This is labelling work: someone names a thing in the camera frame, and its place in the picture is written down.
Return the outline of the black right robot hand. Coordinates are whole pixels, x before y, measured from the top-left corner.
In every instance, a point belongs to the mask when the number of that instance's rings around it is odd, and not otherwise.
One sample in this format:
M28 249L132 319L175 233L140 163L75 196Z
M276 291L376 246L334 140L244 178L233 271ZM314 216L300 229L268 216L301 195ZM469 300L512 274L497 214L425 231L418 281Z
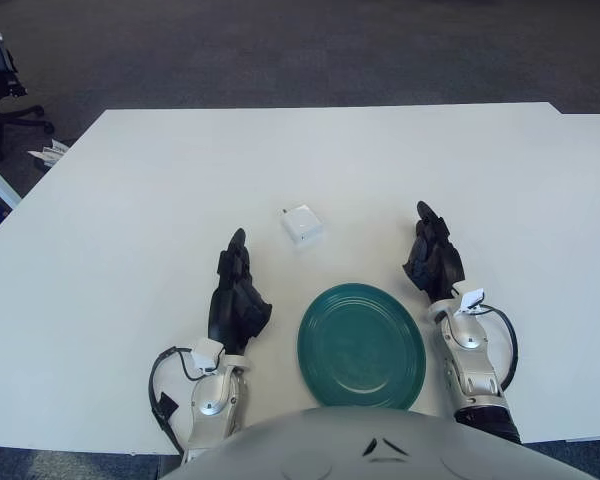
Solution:
M449 240L444 219L424 201L419 201L416 208L416 238L402 268L431 303L452 299L454 285L465 280L460 254Z

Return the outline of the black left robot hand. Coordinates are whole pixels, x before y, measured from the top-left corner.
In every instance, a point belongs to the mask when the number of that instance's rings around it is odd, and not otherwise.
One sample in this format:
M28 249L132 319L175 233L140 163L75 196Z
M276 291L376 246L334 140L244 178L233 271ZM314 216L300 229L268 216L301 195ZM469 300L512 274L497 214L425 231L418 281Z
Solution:
M251 338L268 324L272 305L253 285L246 233L238 228L220 253L218 287L212 294L208 337L223 345L227 355L243 355Z

